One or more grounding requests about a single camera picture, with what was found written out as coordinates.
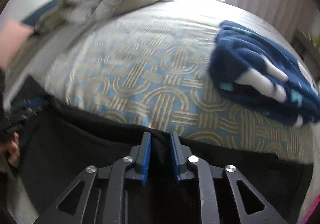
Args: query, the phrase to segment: silver screw head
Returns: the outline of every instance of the silver screw head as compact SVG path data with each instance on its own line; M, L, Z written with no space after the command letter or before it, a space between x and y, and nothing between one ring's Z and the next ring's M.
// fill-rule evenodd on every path
M131 156L126 156L123 158L124 162L133 162L133 158Z
M198 162L199 161L199 157L197 157L197 156L190 156L189 158L188 158L188 161L189 162L193 162L193 163L196 163L196 162Z
M234 165L227 165L226 166L226 170L228 171L228 172L234 172L234 171L236 171L236 167L234 166Z
M88 166L87 169L85 169L88 173L93 173L97 170L95 166Z

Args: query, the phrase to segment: folded blue fleece blanket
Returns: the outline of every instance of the folded blue fleece blanket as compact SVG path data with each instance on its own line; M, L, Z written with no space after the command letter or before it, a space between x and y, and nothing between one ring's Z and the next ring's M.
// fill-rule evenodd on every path
M222 96L287 125L320 121L318 91L291 53L237 23L220 27L209 74Z

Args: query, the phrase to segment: person's arm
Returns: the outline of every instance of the person's arm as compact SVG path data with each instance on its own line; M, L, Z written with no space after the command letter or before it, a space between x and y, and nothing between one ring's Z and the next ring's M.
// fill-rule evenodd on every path
M0 120L3 119L3 91L5 83L5 70L10 67L10 64L18 52L21 45L34 32L31 26L23 25L18 21L10 20L0 32ZM19 163L19 136L13 134L13 140L1 142L0 152L8 152L8 161L12 166L17 167Z

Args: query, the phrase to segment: patterned bedspread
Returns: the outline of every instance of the patterned bedspread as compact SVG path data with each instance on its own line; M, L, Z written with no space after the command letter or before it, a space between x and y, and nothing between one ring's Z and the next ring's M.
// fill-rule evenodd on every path
M56 59L45 88L70 105L229 148L310 163L309 126L277 123L222 98L208 76L223 20L297 54L268 23L215 0L163 0L118 17Z

